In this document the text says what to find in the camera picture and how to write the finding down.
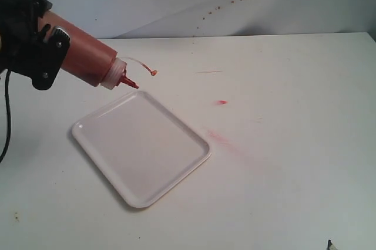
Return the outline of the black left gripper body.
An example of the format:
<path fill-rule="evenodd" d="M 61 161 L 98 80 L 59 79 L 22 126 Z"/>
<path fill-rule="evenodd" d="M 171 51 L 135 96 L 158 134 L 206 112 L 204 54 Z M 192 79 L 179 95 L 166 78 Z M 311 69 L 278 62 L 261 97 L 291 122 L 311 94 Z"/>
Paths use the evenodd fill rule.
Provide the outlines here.
<path fill-rule="evenodd" d="M 1 0 L 1 65 L 48 90 L 71 45 L 60 26 L 39 23 L 52 8 L 48 0 Z"/>

